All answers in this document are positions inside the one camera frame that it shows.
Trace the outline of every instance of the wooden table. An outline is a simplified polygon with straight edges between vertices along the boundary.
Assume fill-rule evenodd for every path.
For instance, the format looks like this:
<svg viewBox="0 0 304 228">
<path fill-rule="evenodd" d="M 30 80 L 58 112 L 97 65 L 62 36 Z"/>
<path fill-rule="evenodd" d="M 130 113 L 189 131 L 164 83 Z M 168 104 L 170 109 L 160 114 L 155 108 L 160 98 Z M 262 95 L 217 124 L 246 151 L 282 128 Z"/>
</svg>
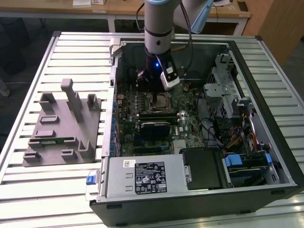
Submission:
<svg viewBox="0 0 304 228">
<path fill-rule="evenodd" d="M 74 9 L 73 0 L 0 0 L 0 17 L 107 19 L 109 31 L 115 32 L 116 19 L 135 19 L 143 0 L 107 0 L 105 5 Z M 207 22 L 235 23 L 234 35 L 242 35 L 250 12 L 239 9 L 237 0 L 232 4 L 213 7 Z"/>
</svg>

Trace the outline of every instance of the workbench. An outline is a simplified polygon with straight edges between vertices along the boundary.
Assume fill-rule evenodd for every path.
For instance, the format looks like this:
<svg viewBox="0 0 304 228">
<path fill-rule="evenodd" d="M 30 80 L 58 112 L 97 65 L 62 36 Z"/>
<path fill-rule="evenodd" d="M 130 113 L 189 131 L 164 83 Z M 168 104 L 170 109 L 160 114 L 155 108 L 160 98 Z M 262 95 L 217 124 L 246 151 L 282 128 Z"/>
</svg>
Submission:
<svg viewBox="0 0 304 228">
<path fill-rule="evenodd" d="M 0 155 L 0 223 L 1 227 L 105 227 L 89 207 L 97 185 L 86 188 L 86 176 L 100 169 L 110 75 L 115 72 L 109 62 L 112 38 L 142 38 L 141 34 L 55 32 L 24 103 Z M 186 35 L 176 35 L 188 40 Z M 255 37 L 194 35 L 194 40 L 234 40 L 264 96 L 280 130 L 304 171 L 304 103 L 272 57 L 263 41 Z M 41 109 L 43 92 L 53 92 L 56 99 L 66 99 L 61 92 L 63 78 L 74 81 L 80 98 L 94 93 L 102 99 L 97 150 L 94 163 L 22 167 Z M 245 96 L 246 85 L 238 76 Z M 275 201 L 254 213 L 211 218 L 162 222 L 136 227 L 218 228 L 303 227 L 304 196 Z"/>
<path fill-rule="evenodd" d="M 0 0 L 0 17 L 59 18 L 59 19 L 106 19 L 109 32 L 115 32 L 115 20 L 135 20 L 142 0 L 107 0 L 105 5 L 92 4 L 90 8 L 74 9 L 73 0 Z M 139 14 L 143 20 L 144 11 Z M 236 24 L 235 36 L 241 36 L 250 12 L 239 9 L 237 1 L 224 7 L 212 8 L 207 22 Z"/>
</svg>

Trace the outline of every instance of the white sticker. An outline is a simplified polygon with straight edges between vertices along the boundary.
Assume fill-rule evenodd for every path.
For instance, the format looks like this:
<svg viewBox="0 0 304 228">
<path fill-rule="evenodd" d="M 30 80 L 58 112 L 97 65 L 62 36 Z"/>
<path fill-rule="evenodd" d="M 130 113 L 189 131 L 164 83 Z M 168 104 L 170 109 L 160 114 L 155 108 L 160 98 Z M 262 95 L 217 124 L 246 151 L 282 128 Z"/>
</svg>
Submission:
<svg viewBox="0 0 304 228">
<path fill-rule="evenodd" d="M 93 13 L 105 13 L 105 10 L 92 10 Z"/>
<path fill-rule="evenodd" d="M 136 160 L 124 160 L 123 161 L 123 167 L 124 168 L 128 168 L 128 167 L 135 167 L 135 163 L 136 163 Z"/>
<path fill-rule="evenodd" d="M 42 144 L 42 145 L 56 144 L 56 142 L 55 142 L 55 141 L 45 141 L 45 142 L 42 141 L 41 144 Z"/>
</svg>

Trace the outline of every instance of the label sticker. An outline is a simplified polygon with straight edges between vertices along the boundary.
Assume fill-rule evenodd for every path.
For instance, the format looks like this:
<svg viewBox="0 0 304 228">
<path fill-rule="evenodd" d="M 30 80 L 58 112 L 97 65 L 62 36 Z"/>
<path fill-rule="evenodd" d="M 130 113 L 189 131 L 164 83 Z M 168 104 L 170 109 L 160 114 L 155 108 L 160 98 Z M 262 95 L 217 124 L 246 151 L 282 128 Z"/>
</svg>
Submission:
<svg viewBox="0 0 304 228">
<path fill-rule="evenodd" d="M 129 167 L 135 167 L 136 160 L 124 160 L 123 162 L 124 162 L 123 167 L 129 168 Z"/>
<path fill-rule="evenodd" d="M 105 10 L 92 10 L 93 13 L 105 13 Z"/>
<path fill-rule="evenodd" d="M 167 192 L 164 162 L 135 164 L 135 193 L 151 194 Z"/>
</svg>

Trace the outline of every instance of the motherboard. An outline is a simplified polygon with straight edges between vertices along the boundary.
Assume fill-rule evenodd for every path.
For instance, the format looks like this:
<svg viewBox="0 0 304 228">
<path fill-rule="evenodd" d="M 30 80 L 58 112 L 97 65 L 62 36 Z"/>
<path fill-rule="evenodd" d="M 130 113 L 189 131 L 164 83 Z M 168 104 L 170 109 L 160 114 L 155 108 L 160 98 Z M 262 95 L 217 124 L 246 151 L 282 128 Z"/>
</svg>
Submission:
<svg viewBox="0 0 304 228">
<path fill-rule="evenodd" d="M 190 83 L 170 92 L 139 93 L 118 84 L 120 156 L 174 154 L 185 147 L 204 147 L 196 103 L 200 90 Z"/>
</svg>

